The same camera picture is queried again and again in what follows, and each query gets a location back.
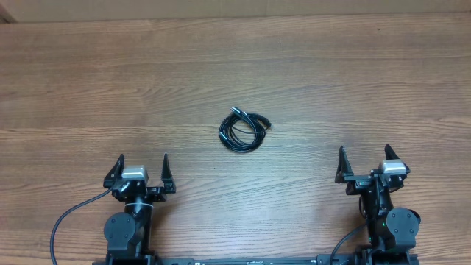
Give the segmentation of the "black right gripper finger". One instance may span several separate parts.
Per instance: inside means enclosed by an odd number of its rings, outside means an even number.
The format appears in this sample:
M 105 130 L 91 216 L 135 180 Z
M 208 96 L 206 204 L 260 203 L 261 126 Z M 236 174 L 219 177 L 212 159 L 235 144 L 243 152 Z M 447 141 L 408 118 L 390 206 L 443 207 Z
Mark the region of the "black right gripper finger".
M 399 159 L 399 156 L 396 154 L 396 152 L 392 149 L 392 147 L 389 144 L 385 145 L 384 152 L 385 152 L 385 156 L 387 160 Z
M 336 170 L 335 183 L 348 183 L 354 178 L 350 162 L 347 158 L 346 149 L 341 146 L 339 148 L 339 162 Z

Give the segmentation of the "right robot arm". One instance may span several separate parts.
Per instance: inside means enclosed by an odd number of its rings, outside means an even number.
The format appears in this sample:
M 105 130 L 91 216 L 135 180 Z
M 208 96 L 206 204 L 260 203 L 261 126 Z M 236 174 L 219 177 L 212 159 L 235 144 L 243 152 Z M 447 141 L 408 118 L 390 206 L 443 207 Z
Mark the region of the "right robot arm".
M 390 145 L 384 147 L 385 159 L 367 175 L 354 174 L 344 147 L 339 148 L 335 182 L 345 184 L 347 195 L 358 195 L 358 207 L 364 223 L 344 236 L 330 254 L 330 264 L 418 264 L 409 250 L 416 247 L 420 215 L 408 208 L 393 206 L 391 193 L 404 186 L 411 172 Z M 352 255 L 336 254 L 344 242 L 367 229 L 368 245 Z

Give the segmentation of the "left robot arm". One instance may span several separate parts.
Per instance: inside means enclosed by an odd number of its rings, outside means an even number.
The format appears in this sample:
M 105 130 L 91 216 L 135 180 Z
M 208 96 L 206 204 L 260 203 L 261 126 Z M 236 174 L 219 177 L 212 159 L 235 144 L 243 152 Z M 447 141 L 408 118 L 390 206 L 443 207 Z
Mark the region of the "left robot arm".
M 160 179 L 162 186 L 149 186 L 145 166 L 127 166 L 120 155 L 104 178 L 103 186 L 124 210 L 113 214 L 104 225 L 107 239 L 106 264 L 162 264 L 155 251 L 150 250 L 154 204 L 165 202 L 177 191 L 168 155 L 163 157 Z

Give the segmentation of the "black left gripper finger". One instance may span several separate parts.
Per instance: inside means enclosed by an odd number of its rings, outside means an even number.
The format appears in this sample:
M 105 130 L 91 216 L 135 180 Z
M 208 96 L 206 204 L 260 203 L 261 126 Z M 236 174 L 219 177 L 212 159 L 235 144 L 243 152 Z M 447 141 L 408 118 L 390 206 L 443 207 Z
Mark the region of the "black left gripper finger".
M 107 175 L 105 176 L 103 180 L 104 188 L 112 188 L 115 185 L 116 181 L 121 179 L 121 175 L 124 170 L 124 162 L 125 162 L 125 156 L 123 154 L 120 154 L 115 165 L 107 173 Z
M 165 153 L 163 157 L 163 166 L 160 178 L 163 182 L 163 192 L 165 194 L 175 194 L 177 189 L 171 173 L 169 156 L 167 153 Z

